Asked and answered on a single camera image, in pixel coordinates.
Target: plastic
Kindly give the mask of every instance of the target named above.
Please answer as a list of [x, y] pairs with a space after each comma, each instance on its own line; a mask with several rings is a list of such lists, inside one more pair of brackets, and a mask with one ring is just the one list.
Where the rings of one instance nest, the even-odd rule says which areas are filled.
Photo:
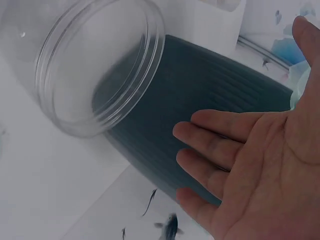
[[[76, 137], [97, 135], [130, 112], [164, 42], [162, 15], [149, 0], [10, 0], [0, 22], [0, 50], [18, 80], [58, 128]], [[110, 74], [128, 54], [134, 59], [121, 78]], [[101, 81], [112, 91], [93, 110]]]
[[290, 99], [290, 107], [292, 110], [296, 108], [297, 103], [305, 92], [310, 73], [311, 67], [307, 61], [290, 67], [289, 82], [293, 89]]

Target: blue object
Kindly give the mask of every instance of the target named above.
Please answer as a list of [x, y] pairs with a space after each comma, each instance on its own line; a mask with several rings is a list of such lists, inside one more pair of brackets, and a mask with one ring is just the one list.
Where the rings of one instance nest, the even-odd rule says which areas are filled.
[[271, 52], [277, 57], [286, 60], [292, 65], [301, 63], [306, 60], [302, 51], [293, 38], [284, 38], [275, 40]]

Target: jar rim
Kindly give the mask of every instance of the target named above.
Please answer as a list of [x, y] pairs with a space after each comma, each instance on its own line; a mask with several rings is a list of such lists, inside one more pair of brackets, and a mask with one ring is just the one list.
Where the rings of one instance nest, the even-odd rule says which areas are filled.
[[72, 5], [55, 23], [39, 52], [35, 68], [35, 90], [44, 114], [62, 132], [78, 137], [90, 138], [103, 133], [119, 123], [139, 102], [150, 85], [162, 58], [165, 45], [165, 25], [158, 6], [150, 0], [134, 0], [145, 14], [146, 29], [143, 46], [139, 50], [141, 61], [132, 76], [130, 88], [126, 89], [116, 104], [97, 111], [93, 116], [77, 121], [66, 121], [57, 115], [55, 108], [55, 79], [63, 46], [86, 20], [100, 9], [119, 0], [81, 0]]

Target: white surface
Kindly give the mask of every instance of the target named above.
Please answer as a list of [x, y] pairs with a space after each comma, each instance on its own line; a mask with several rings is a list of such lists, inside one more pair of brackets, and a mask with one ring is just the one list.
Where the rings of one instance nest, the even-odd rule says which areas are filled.
[[129, 165], [106, 140], [59, 132], [0, 57], [0, 239], [58, 240]]
[[183, 235], [177, 240], [209, 240], [210, 235], [196, 224], [171, 198], [157, 190], [150, 208], [140, 217], [156, 188], [132, 166], [108, 188], [62, 240], [121, 240], [125, 228], [127, 240], [158, 240], [170, 213], [176, 213]]
[[[217, 4], [209, 0], [171, 0], [165, 16], [166, 31], [228, 56], [236, 48], [246, 1], [219, 0], [220, 4]], [[233, 5], [232, 11], [223, 8], [228, 4]]]

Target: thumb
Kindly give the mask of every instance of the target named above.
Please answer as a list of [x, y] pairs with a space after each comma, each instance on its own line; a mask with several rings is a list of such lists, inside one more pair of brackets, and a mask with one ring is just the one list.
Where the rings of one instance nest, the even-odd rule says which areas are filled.
[[314, 105], [320, 110], [320, 30], [303, 16], [293, 23], [293, 37], [311, 66], [311, 73], [304, 94], [297, 108], [308, 109]]
[[293, 23], [292, 33], [309, 65], [312, 67], [320, 56], [320, 30], [303, 16], [298, 16]]

